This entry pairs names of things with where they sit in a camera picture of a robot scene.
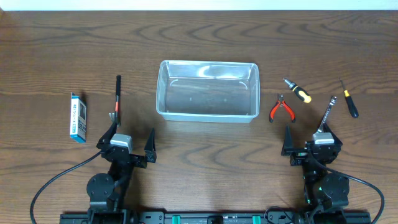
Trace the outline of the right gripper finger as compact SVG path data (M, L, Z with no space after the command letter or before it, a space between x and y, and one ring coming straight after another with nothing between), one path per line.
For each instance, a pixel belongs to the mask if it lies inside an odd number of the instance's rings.
M282 156L289 156L294 151L294 142L292 139L292 135L290 132L289 125L285 127L285 136L284 136L284 143L281 150Z
M323 132L330 133L332 135L335 145L339 145L339 146L343 145L342 141L333 133L333 131L330 129L330 127L326 123L323 124Z

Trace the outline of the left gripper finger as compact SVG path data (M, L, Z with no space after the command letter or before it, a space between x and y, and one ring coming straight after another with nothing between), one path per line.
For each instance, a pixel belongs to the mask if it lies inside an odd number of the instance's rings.
M146 161L150 163L155 163L157 160L157 152L155 149L155 129L152 128L149 138L146 142L145 148Z
M99 139L96 145L98 149L106 149L110 146L111 139L116 134L117 127L118 127L117 122L113 122L110 128Z

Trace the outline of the thin black yellow screwdriver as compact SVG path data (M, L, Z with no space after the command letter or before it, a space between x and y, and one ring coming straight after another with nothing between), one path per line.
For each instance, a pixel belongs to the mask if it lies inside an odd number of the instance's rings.
M348 111L349 111L350 115L353 118L358 118L359 117L359 112L358 112L357 107L354 104L354 101L353 101L351 95L349 94L348 90L346 89L345 84L343 83L343 80L341 78L339 78L339 81L340 81L341 86L343 88L343 93L345 95L345 100L346 100L346 104L348 106Z

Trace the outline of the blue white small box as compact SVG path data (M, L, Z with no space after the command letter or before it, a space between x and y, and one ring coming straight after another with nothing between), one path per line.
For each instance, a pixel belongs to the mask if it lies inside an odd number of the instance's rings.
M78 143L86 143L86 105L80 97L71 93L70 137Z

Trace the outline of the silver combination wrench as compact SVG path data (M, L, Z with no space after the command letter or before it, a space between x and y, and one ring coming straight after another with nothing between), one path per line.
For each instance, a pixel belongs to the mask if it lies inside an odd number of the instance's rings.
M324 115L323 115L323 118L322 118L322 120L321 120L321 122L320 122L320 125L319 125L318 129L316 130L315 134L318 134L318 133L322 133L322 132L323 132L323 125L326 123L327 118L328 118L328 116L329 116L329 114L330 114L330 111L331 111L332 107L333 107L333 106L335 105L335 103L336 103L336 100L337 100L337 97L336 97L336 96L332 96L332 97L331 97L330 102L329 102L329 104L328 104L328 106L327 106L327 108L326 108L326 111L325 111L325 113L324 113Z

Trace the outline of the yellow black stubby screwdriver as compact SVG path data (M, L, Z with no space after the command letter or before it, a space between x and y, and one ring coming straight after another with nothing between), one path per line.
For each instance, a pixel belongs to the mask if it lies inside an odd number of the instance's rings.
M290 81L287 78L283 78L283 81L289 86L289 89L296 94L296 96L303 101L304 103L310 103L312 97L300 86L296 83Z

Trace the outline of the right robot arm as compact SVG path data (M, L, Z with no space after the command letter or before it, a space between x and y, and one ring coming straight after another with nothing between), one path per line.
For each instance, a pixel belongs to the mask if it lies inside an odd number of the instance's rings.
M281 154L290 157L291 166L302 168L307 203L306 208L293 215L293 223L346 223L343 207L348 205L349 180L326 169L337 158L343 143L327 124L321 134L331 142L317 144L311 140L299 148L294 146L290 128L285 127Z

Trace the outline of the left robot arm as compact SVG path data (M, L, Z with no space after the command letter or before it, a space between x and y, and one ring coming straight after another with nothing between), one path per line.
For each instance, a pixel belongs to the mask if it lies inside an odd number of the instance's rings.
M118 134L117 128L113 123L96 145L111 166L107 173L96 174L87 183L88 223L139 223L137 212L124 208L124 198L133 170L156 162L155 130L151 130L142 156L132 153L132 137Z

